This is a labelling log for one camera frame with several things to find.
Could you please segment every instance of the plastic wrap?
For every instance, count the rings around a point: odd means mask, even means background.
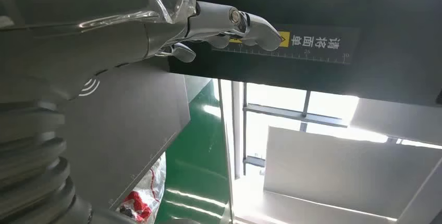
[[[0,26],[45,26],[64,34],[127,21],[173,24],[194,15],[195,7],[196,0],[0,0],[0,17],[10,20]]]
[[[155,162],[117,209],[142,224],[154,224],[164,194],[166,153]]]

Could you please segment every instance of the green floor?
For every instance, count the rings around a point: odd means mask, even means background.
[[[156,223],[175,218],[201,224],[230,220],[226,143],[213,82],[191,101],[191,121],[166,151],[166,186]]]

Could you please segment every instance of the yellow warning label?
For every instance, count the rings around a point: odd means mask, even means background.
[[[238,39],[230,39],[229,42],[231,42],[231,43],[242,43],[241,40],[238,40]]]
[[[278,33],[283,37],[283,41],[280,43],[279,47],[288,47],[290,42],[290,32],[278,31]]]
[[[279,35],[283,37],[283,41],[280,43],[279,47],[288,47],[290,42],[290,32],[287,31],[278,31]],[[238,39],[230,39],[230,43],[242,43],[241,40]]]

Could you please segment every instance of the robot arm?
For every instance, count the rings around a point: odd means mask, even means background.
[[[57,104],[113,67],[155,55],[191,61],[183,42],[230,38],[266,50],[281,42],[258,16],[196,0],[0,0],[1,222],[131,223],[75,195]]]

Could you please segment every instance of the red and white bag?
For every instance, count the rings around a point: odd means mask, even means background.
[[[117,209],[141,224],[154,224],[166,181],[166,153],[163,153]]]

